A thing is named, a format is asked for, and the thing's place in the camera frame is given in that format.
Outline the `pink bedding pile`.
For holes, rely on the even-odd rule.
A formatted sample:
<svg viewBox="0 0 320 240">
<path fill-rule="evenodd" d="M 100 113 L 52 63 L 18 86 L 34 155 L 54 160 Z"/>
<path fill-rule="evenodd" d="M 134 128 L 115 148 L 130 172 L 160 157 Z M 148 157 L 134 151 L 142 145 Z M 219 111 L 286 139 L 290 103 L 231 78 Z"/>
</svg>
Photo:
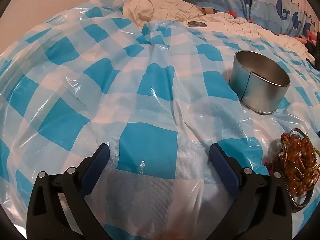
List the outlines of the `pink bedding pile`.
<svg viewBox="0 0 320 240">
<path fill-rule="evenodd" d="M 307 35 L 300 35 L 299 37 L 295 37 L 299 42 L 302 44 L 306 44 L 307 42 L 310 42 L 313 45 L 316 45 L 317 43 L 317 32 L 309 31 L 307 30 Z"/>
</svg>

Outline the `silver tin lid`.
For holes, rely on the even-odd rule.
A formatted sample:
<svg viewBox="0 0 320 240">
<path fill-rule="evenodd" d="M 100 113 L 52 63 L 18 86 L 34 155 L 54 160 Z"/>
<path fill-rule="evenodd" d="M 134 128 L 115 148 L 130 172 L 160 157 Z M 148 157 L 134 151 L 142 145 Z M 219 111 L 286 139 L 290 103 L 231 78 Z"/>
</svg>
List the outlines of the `silver tin lid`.
<svg viewBox="0 0 320 240">
<path fill-rule="evenodd" d="M 189 27 L 197 27 L 197 28 L 206 28 L 207 27 L 207 25 L 205 23 L 199 22 L 199 21 L 189 21 L 188 26 Z"/>
</svg>

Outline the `black cord bangle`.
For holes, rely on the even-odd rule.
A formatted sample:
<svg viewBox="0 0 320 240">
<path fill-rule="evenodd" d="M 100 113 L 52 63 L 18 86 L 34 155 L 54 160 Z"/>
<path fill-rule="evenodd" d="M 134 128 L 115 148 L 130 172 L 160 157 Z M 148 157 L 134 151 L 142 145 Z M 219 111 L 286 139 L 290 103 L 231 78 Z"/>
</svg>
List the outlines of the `black cord bangle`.
<svg viewBox="0 0 320 240">
<path fill-rule="evenodd" d="M 289 195 L 291 210 L 295 213 L 309 204 L 319 180 L 318 150 L 299 128 L 284 132 L 280 140 L 280 173 Z"/>
</svg>

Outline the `round silver metal tin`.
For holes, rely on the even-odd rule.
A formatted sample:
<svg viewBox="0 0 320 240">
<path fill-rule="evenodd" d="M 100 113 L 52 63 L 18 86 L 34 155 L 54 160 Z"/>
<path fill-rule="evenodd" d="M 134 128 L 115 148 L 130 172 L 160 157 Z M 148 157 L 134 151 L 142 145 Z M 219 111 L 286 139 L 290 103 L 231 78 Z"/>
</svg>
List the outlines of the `round silver metal tin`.
<svg viewBox="0 0 320 240">
<path fill-rule="evenodd" d="M 244 50 L 234 55 L 229 85 L 240 102 L 251 110 L 263 115 L 272 114 L 290 84 L 288 74 L 272 59 Z"/>
</svg>

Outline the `blue white checkered plastic sheet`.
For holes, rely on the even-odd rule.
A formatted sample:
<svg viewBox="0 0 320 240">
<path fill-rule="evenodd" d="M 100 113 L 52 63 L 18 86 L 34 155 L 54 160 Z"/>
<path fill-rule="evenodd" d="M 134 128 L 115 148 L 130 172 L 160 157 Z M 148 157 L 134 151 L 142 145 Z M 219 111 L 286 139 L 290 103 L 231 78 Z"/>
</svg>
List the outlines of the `blue white checkered plastic sheet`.
<svg viewBox="0 0 320 240">
<path fill-rule="evenodd" d="M 228 85 L 240 50 L 290 77 L 271 115 L 245 108 Z M 86 202 L 113 239 L 206 239 L 232 203 L 211 144 L 267 174 L 294 127 L 319 146 L 319 72 L 300 53 L 171 20 L 138 27 L 122 0 L 92 0 L 1 53 L 1 205 L 25 227 L 37 175 L 78 166 L 106 143 L 110 161 Z"/>
</svg>

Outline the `black clothes pile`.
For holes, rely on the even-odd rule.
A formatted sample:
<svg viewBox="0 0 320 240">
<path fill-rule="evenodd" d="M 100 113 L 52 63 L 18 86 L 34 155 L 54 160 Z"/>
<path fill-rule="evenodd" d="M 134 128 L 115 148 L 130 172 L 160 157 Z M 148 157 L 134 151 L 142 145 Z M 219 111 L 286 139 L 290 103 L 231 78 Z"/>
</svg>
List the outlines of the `black clothes pile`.
<svg viewBox="0 0 320 240">
<path fill-rule="evenodd" d="M 314 68 L 319 70 L 319 31 L 317 32 L 316 38 L 312 41 L 307 40 L 305 44 L 308 52 L 314 57 L 315 63 Z"/>
</svg>

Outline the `white grid-lined quilt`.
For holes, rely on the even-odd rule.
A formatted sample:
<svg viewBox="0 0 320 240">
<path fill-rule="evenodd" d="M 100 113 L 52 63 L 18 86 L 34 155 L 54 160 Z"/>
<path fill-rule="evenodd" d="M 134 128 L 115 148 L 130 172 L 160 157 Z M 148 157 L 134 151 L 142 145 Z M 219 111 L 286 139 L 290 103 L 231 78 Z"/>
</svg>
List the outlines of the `white grid-lined quilt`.
<svg viewBox="0 0 320 240">
<path fill-rule="evenodd" d="M 276 43 L 285 50 L 297 53 L 303 59 L 314 60 L 305 44 L 297 38 L 283 34 L 276 35 L 242 17 L 234 18 L 226 12 L 214 13 L 212 8 L 198 7 L 183 0 L 127 0 L 124 2 L 123 15 L 140 29 L 151 21 L 176 21 L 184 26 L 190 21 L 203 22 L 207 26 L 201 27 L 201 30 L 218 31 L 246 38 L 263 38 L 269 43 Z"/>
</svg>

